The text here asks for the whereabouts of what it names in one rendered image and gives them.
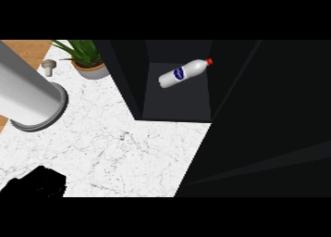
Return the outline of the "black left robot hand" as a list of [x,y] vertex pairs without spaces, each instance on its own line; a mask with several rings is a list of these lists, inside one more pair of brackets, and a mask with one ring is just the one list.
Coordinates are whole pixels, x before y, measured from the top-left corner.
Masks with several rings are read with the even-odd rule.
[[46,198],[66,194],[66,175],[52,168],[39,166],[21,179],[10,180],[0,197]]

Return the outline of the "dark grey cabinet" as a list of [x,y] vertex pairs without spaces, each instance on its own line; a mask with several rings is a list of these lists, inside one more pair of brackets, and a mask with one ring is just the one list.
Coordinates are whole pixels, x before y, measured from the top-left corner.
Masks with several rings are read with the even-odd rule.
[[[136,120],[210,123],[249,61],[257,40],[98,40],[95,42]],[[213,64],[164,89],[159,77],[195,59]]]

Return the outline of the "white water bottle red cap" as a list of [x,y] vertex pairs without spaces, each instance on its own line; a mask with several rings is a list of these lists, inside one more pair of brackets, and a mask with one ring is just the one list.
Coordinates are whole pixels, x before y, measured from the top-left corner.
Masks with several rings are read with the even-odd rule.
[[191,61],[187,65],[173,69],[159,77],[160,87],[167,89],[190,78],[194,78],[206,71],[212,64],[213,60],[210,58]]

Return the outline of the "dark grey cabinet door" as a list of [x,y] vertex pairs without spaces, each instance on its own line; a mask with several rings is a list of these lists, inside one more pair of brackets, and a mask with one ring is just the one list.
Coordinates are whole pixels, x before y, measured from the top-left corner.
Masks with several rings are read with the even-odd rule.
[[175,195],[331,196],[331,40],[260,43]]

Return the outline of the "large grey cylinder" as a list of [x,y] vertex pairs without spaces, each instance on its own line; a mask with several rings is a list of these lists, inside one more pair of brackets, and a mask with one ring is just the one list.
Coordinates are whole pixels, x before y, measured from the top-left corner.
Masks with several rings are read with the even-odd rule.
[[66,88],[49,82],[0,41],[0,115],[26,132],[46,129],[69,104]]

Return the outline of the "green plant in grey pot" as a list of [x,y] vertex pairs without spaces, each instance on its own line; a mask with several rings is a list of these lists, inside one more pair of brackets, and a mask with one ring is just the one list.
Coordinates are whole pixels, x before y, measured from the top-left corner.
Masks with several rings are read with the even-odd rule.
[[69,40],[69,45],[54,40],[52,45],[70,54],[67,60],[86,79],[100,80],[110,75],[98,47],[92,40]]

